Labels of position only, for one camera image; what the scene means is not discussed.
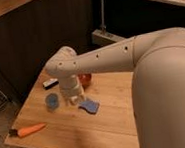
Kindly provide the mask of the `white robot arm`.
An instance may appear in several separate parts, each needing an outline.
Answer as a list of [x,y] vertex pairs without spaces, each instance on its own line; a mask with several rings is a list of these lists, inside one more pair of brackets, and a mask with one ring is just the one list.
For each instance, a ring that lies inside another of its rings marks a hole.
[[185,28],[143,33],[82,55],[64,46],[45,71],[67,99],[82,94],[80,74],[131,71],[139,147],[185,148]]

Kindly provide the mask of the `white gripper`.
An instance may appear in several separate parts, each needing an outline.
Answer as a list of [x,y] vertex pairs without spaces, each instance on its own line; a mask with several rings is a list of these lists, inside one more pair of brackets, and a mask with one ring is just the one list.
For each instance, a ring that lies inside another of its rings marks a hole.
[[59,89],[63,97],[67,99],[67,104],[74,105],[72,97],[78,97],[79,102],[86,100],[84,89],[80,84],[80,80],[76,75],[59,78]]

